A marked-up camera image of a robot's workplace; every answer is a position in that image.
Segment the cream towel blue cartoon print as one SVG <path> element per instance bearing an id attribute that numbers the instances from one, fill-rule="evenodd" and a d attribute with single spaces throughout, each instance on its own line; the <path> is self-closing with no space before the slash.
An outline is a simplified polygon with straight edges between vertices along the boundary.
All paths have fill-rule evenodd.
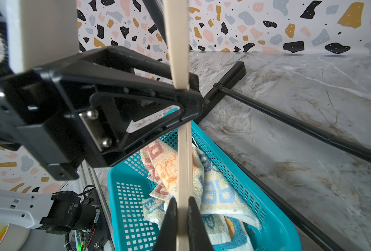
<path id="1" fill-rule="evenodd" d="M 164 202 L 149 198 L 143 200 L 142 208 L 146 221 L 155 223 L 159 230 L 164 221 L 167 210 Z M 176 251 L 189 251 L 188 237 L 188 207 L 178 208 L 178 233 Z M 253 245 L 243 223 L 235 218 L 222 215 L 202 215 L 202 220 L 209 240 L 215 251 L 252 251 Z"/>

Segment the cream RABBIT lettered towel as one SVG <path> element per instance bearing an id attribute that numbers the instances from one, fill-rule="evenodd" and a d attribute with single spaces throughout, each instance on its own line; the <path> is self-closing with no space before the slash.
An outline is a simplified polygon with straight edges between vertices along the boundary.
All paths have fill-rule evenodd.
<path id="1" fill-rule="evenodd" d="M 186 179 L 179 170 L 183 166 L 179 154 L 169 144 L 156 140 L 141 149 L 140 157 L 148 178 L 156 183 L 150 192 L 150 201 L 161 211 L 154 213 L 152 208 L 146 208 L 145 216 L 162 221 L 162 214 L 167 210 L 170 199 L 177 199 L 185 185 L 201 215 L 234 218 L 261 230 L 262 226 L 251 207 L 208 156 L 196 146 L 189 153 L 192 164 L 188 171 L 190 177 Z"/>

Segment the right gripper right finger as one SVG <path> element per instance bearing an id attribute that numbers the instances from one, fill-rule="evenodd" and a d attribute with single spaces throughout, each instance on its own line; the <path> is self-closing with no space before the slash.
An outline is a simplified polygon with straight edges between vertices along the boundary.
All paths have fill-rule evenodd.
<path id="1" fill-rule="evenodd" d="M 188 237 L 190 251 L 214 251 L 194 197 L 188 200 Z"/>

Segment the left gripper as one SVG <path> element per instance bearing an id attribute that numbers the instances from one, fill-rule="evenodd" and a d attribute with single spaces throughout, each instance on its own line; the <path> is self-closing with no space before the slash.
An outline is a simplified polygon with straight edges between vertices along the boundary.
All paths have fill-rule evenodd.
<path id="1" fill-rule="evenodd" d="M 170 66 L 122 46 L 79 53 L 22 74 L 0 65 L 0 146 L 24 146 L 58 181 L 77 179 L 82 161 L 111 167 L 202 114 L 199 80 L 189 88 Z"/>

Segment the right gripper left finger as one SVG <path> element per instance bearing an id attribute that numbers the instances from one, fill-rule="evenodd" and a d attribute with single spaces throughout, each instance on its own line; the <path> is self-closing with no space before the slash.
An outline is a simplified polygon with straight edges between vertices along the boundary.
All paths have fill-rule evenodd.
<path id="1" fill-rule="evenodd" d="M 175 198 L 171 198 L 153 251 L 175 251 L 178 233 L 178 210 Z"/>

